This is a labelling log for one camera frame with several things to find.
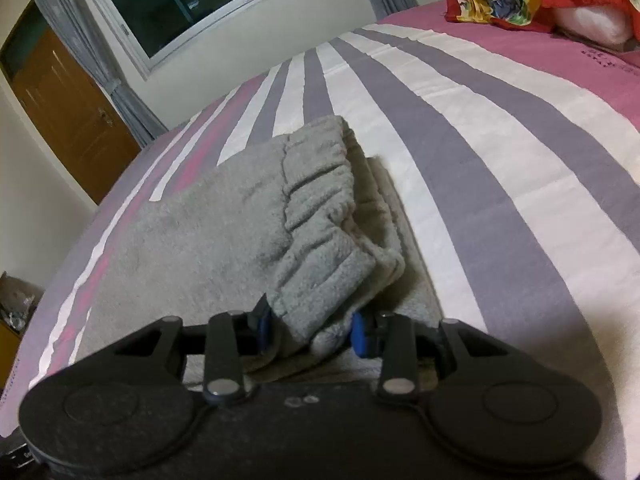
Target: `white stripe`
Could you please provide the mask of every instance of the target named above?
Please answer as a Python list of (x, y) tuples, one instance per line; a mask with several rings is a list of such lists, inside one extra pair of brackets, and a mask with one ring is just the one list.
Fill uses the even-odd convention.
[(176, 171), (178, 171), (178, 168), (184, 162), (184, 159), (189, 156), (191, 150), (198, 143), (204, 131), (216, 119), (216, 117), (225, 108), (226, 104), (231, 100), (231, 98), (236, 95), (236, 92), (238, 92), (239, 88), (240, 87), (236, 87), (231, 92), (229, 92), (226, 95), (225, 99), (218, 105), (218, 108), (216, 108), (216, 110), (211, 114), (211, 117), (209, 117), (209, 119), (207, 119), (204, 124), (198, 128), (198, 131), (191, 136), (189, 142), (184, 145), (180, 154), (174, 159), (169, 169), (166, 170), (166, 173), (160, 179), (160, 182), (158, 182), (158, 185), (154, 189), (154, 192), (151, 194), (151, 197), (149, 197), (149, 202), (158, 202), (162, 199), (162, 195), (164, 194), (166, 185), (171, 180), (171, 177), (174, 176)]
[(280, 65), (275, 66), (271, 70), (269, 70), (269, 73), (267, 77), (264, 78), (264, 81), (260, 85), (260, 88), (258, 88), (258, 91), (249, 101), (249, 105), (244, 111), (244, 114), (242, 114), (242, 117), (238, 121), (238, 124), (236, 124), (236, 127), (231, 132), (225, 142), (225, 145), (220, 151), (218, 164), (222, 164), (230, 156), (241, 152), (246, 147), (246, 142), (251, 135), (251, 130), (254, 127), (255, 120), (258, 118), (260, 110), (262, 110), (264, 102), (267, 100), (269, 90), (271, 89), (271, 85), (273, 85), (273, 80), (275, 79), (279, 69)]
[(40, 361), (38, 362), (38, 373), (29, 382), (29, 388), (33, 388), (47, 374), (47, 371), (49, 370), (49, 365), (51, 364), (51, 358), (53, 356), (53, 345), (58, 341), (58, 339), (60, 338), (60, 335), (62, 334), (62, 331), (66, 326), (66, 322), (68, 321), (69, 315), (71, 314), (74, 301), (76, 300), (76, 294), (78, 293), (78, 290), (80, 289), (80, 287), (86, 283), (86, 280), (89, 279), (89, 276), (91, 275), (96, 264), (98, 263), (98, 259), (100, 259), (100, 256), (102, 256), (102, 254), (104, 253), (104, 247), (107, 243), (107, 239), (113, 232), (118, 221), (120, 220), (122, 215), (124, 215), (124, 212), (126, 211), (131, 201), (140, 192), (140, 189), (142, 188), (146, 180), (149, 178), (152, 171), (159, 164), (160, 160), (162, 160), (162, 158), (169, 152), (169, 150), (172, 147), (174, 147), (175, 144), (182, 138), (184, 133), (189, 129), (189, 127), (193, 124), (193, 122), (198, 118), (199, 115), (200, 114), (194, 115), (186, 124), (186, 126), (180, 131), (180, 133), (178, 133), (172, 139), (172, 141), (167, 145), (167, 147), (162, 151), (162, 153), (158, 155), (156, 160), (153, 161), (153, 163), (151, 164), (151, 166), (149, 166), (148, 170), (146, 170), (145, 174), (142, 176), (140, 181), (136, 184), (136, 187), (134, 187), (131, 190), (131, 192), (125, 199), (125, 201), (122, 203), (120, 208), (116, 211), (115, 215), (113, 215), (113, 218), (111, 219), (110, 224), (102, 233), (100, 240), (92, 250), (91, 256), (89, 257), (89, 261), (87, 262), (86, 267), (84, 268), (84, 270), (82, 271), (80, 276), (78, 276), (78, 279), (74, 283), (71, 293), (66, 297), (66, 300), (63, 301), (62, 305), (60, 306), (60, 310), (58, 311), (58, 318), (56, 319), (56, 324), (53, 326), (53, 329), (49, 333), (49, 341), (47, 342), (47, 346), (43, 350), (42, 355), (40, 356)]
[(414, 230), (444, 314), (486, 331), (447, 228), (411, 153), (354, 71), (328, 43), (318, 47), (334, 112), (356, 132), (367, 156), (382, 158)]
[(305, 89), (305, 54), (291, 59), (287, 81), (276, 111), (273, 136), (290, 134), (305, 125), (302, 99)]
[[(511, 197), (566, 282), (607, 367), (617, 374), (614, 386), (627, 449), (640, 449), (640, 410), (636, 406), (640, 398), (640, 344), (636, 341), (640, 254), (562, 160), (506, 111), (401, 50), (355, 34), (343, 39), (386, 66), (441, 113)], [(612, 335), (603, 316), (620, 324), (616, 330), (622, 332), (615, 341), (607, 342)], [(531, 326), (532, 336), (544, 332), (547, 322), (540, 319), (537, 326)], [(623, 364), (620, 354), (625, 356)], [(600, 453), (606, 450), (605, 444), (596, 443), (591, 449)], [(629, 471), (640, 466), (633, 455), (628, 453)], [(587, 456), (592, 467), (598, 466), (598, 459), (602, 460), (595, 452)]]
[(86, 322), (88, 319), (89, 319), (89, 316), (87, 316), (86, 320), (84, 321), (84, 325), (82, 325), (80, 332), (76, 336), (76, 341), (74, 342), (74, 349), (71, 352), (71, 355), (69, 356), (69, 361), (68, 361), (69, 365), (72, 365), (73, 363), (76, 362), (76, 358), (78, 357), (78, 350), (80, 349), (80, 343), (82, 342), (82, 336), (84, 335), (84, 329), (86, 328)]
[(636, 184), (640, 184), (638, 131), (625, 116), (592, 92), (571, 81), (447, 34), (388, 24), (369, 25), (365, 28), (434, 46), (485, 74), (545, 100), (572, 123), (591, 134), (629, 172)]

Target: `window frame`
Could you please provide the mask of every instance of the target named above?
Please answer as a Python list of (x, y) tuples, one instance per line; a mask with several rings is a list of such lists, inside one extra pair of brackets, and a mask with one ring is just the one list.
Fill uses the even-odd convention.
[(107, 21), (111, 31), (123, 47), (140, 75), (146, 80), (152, 71), (167, 61), (173, 54), (189, 43), (207, 28), (219, 23), (231, 13), (242, 7), (254, 4), (258, 0), (233, 0), (228, 4), (212, 12), (209, 16), (200, 20), (185, 30), (180, 36), (169, 42), (161, 50), (149, 57), (144, 51), (138, 39), (128, 27), (124, 18), (111, 0), (93, 0), (101, 15)]

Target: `wooden door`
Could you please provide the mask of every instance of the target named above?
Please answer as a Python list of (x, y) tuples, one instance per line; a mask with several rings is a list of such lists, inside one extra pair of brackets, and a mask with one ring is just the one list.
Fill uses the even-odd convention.
[(60, 162), (100, 203), (140, 148), (49, 27), (12, 77), (11, 86)]

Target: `wooden cabinet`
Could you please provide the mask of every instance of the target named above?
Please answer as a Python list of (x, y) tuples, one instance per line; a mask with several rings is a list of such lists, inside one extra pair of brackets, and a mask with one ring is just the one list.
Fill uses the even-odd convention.
[(0, 389), (4, 388), (9, 373), (11, 373), (19, 344), (20, 338), (0, 321)]
[[(6, 272), (1, 273), (0, 306), (3, 313), (19, 312), (28, 324), (41, 297), (42, 291), (37, 286), (9, 276)], [(26, 329), (24, 326), (19, 334), (14, 332), (4, 322), (3, 316), (0, 316), (0, 390), (11, 373), (20, 339)]]

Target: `metal screw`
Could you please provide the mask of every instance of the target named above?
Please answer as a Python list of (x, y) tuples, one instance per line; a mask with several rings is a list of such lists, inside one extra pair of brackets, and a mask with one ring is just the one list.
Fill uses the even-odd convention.
[(240, 384), (236, 383), (232, 379), (216, 379), (215, 381), (209, 381), (207, 384), (207, 390), (211, 395), (217, 397), (227, 397), (233, 395), (240, 389)]
[(396, 377), (386, 380), (382, 389), (390, 395), (406, 395), (415, 390), (415, 383), (404, 377)]

